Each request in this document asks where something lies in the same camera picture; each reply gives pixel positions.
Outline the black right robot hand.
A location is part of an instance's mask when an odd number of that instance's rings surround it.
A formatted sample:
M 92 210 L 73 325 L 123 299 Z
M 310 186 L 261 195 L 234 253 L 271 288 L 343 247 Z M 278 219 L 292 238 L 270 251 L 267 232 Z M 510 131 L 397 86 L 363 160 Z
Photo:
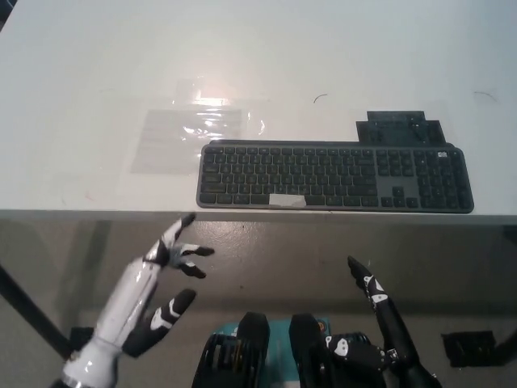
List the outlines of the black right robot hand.
M 385 370 L 395 376 L 400 387 L 440 387 L 437 377 L 423 367 L 397 307 L 377 278 L 351 255 L 347 264 L 372 307 L 384 346 L 371 344 L 359 333 L 328 335 L 326 348 L 337 369 L 354 383 L 370 387 L 386 386 Z

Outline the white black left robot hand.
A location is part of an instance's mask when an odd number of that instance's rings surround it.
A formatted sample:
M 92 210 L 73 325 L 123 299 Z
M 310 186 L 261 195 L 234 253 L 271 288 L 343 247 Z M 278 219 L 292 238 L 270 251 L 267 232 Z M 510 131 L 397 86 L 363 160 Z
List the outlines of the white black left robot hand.
M 54 387 L 114 387 L 123 355 L 138 358 L 167 335 L 197 292 L 184 289 L 147 315 L 160 273 L 171 267 L 203 279 L 206 273 L 189 256 L 214 253 L 210 247 L 179 241 L 180 234 L 195 217 L 195 213 L 189 213 L 178 219 L 147 253 L 128 264 L 97 320 L 93 335 L 68 358 Z

